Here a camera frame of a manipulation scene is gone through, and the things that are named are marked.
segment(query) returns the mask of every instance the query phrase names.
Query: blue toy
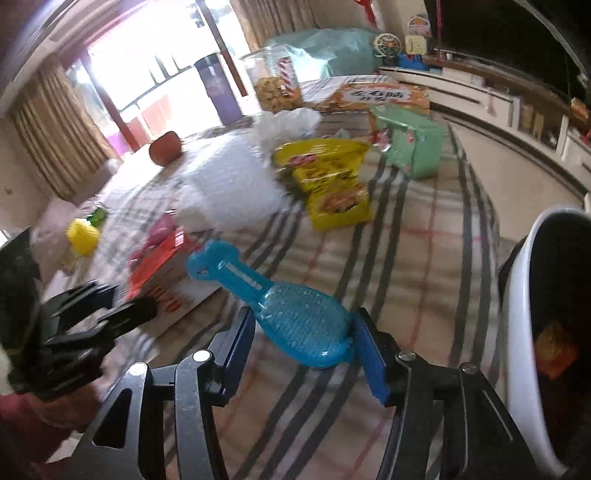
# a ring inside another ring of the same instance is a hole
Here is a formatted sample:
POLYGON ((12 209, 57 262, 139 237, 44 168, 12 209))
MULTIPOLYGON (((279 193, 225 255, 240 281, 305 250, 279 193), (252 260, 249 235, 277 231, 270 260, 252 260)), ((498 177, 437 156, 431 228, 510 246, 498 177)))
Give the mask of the blue toy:
POLYGON ((407 55, 405 53, 398 54, 398 66, 403 69, 414 69, 428 71, 429 65, 423 63, 422 55, 407 55))
POLYGON ((192 278, 216 280, 254 312, 267 336, 308 367, 349 360, 351 315, 334 298, 288 282, 273 282, 238 260, 238 249, 218 240, 191 254, 192 278))

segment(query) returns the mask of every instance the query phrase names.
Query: tv stand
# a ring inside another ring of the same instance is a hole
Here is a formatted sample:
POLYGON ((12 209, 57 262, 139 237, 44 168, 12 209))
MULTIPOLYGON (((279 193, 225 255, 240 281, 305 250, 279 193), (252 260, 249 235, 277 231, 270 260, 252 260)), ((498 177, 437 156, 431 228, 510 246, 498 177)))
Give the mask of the tv stand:
POLYGON ((579 140, 580 134, 573 128, 586 132, 589 124, 574 117, 570 105, 559 95, 543 84, 497 66, 434 56, 423 56, 423 62, 441 67, 443 74, 399 67, 382 67, 379 72, 395 82, 427 86, 433 109, 472 121, 481 129, 526 150, 580 194, 591 191, 591 148, 579 140), (495 88, 473 83, 472 76, 483 78, 495 88), (524 103, 543 113, 552 135, 534 137, 524 131, 520 126, 524 103))

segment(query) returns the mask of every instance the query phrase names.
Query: mint green box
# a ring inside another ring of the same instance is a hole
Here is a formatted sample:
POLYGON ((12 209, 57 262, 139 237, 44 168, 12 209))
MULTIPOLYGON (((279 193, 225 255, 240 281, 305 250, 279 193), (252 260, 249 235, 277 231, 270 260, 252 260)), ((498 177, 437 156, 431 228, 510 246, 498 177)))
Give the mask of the mint green box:
POLYGON ((370 106, 374 140, 386 157, 414 180, 433 177, 439 169, 445 127, 393 103, 370 106))

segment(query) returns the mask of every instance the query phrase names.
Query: plaid bedsheet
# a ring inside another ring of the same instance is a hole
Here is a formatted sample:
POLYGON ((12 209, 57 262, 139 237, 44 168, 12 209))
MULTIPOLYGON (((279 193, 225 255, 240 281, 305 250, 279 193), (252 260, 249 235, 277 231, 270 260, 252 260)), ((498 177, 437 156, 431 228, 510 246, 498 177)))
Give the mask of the plaid bedsheet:
MULTIPOLYGON (((346 80, 310 82, 304 98, 320 102, 346 80)), ((85 278, 123 284, 129 254, 171 206, 181 168, 160 172, 149 163, 141 171, 128 168, 136 173, 127 177, 122 171, 103 192, 111 216, 85 278)), ((502 395, 496 214, 453 131, 433 179, 409 180, 375 153, 368 154, 360 176, 372 198, 372 222, 317 232, 303 206, 286 200, 259 225, 228 235, 201 232, 199 238, 233 242, 243 260, 275 280, 306 284, 348 309, 365 306, 380 330, 431 363, 476 363, 502 395)), ((135 361, 167 365, 206 347, 239 306, 218 290, 174 325, 162 327, 155 319, 127 334, 105 359, 99 386, 107 391, 135 361)), ((240 389, 226 408, 215 409, 215 419, 235 480, 362 480, 378 471, 393 413, 373 398, 356 362, 306 368, 257 329, 240 389)), ((173 423, 168 411, 169 478, 178 475, 173 423)), ((441 430, 436 422, 427 478, 437 475, 441 430)))

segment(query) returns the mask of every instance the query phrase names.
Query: curtain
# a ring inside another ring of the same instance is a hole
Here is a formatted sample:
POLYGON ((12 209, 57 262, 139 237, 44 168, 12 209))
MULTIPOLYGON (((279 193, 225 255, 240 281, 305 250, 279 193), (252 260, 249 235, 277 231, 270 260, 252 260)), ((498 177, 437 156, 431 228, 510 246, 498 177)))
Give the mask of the curtain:
POLYGON ((230 0, 252 51, 271 37, 318 26, 309 0, 230 0))
POLYGON ((10 119, 42 178, 68 200, 109 158, 119 158, 49 57, 11 106, 10 119))

